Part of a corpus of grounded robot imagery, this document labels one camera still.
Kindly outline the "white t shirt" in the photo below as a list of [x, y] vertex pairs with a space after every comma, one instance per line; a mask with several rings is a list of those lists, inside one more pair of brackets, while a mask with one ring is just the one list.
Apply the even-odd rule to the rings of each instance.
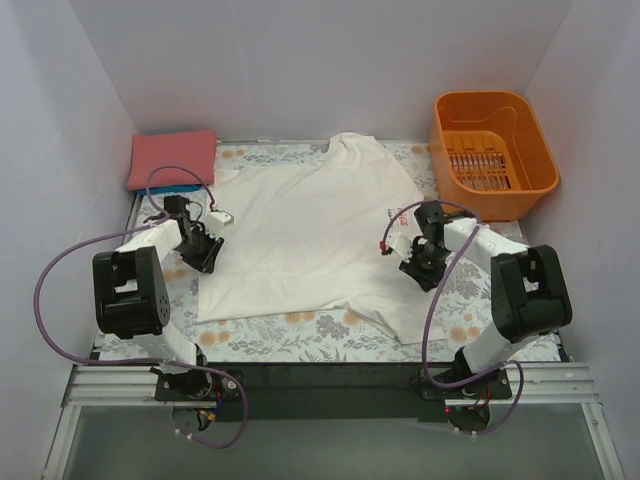
[[418, 234], [399, 212], [423, 194], [375, 139], [344, 133], [316, 161], [218, 169], [213, 192], [234, 222], [199, 279], [200, 322], [341, 308], [421, 341], [432, 297], [379, 243], [386, 229]]

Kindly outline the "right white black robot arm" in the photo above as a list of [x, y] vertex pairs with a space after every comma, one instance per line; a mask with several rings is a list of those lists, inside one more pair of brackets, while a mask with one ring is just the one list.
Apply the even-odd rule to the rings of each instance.
[[396, 254], [400, 270], [432, 293], [425, 322], [432, 323], [444, 287], [462, 258], [490, 280], [491, 322], [460, 348], [448, 371], [424, 374], [440, 389], [481, 382], [510, 363], [512, 356], [539, 336], [568, 325], [573, 311], [556, 251], [548, 245], [512, 241], [484, 224], [460, 204], [445, 212], [445, 201], [409, 205], [420, 233], [414, 238], [387, 229], [382, 254]]

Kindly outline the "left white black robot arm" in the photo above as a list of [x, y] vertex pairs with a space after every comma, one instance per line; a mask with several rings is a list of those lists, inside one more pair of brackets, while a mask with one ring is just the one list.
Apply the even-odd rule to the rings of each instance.
[[190, 200], [171, 195], [150, 227], [92, 261], [98, 327], [104, 334], [129, 340], [158, 362], [153, 369], [163, 384], [190, 399], [207, 397], [214, 380], [200, 368], [207, 362], [202, 349], [171, 319], [171, 302], [161, 263], [172, 252], [199, 273], [214, 272], [225, 242], [224, 229], [234, 223], [217, 208], [193, 218]]

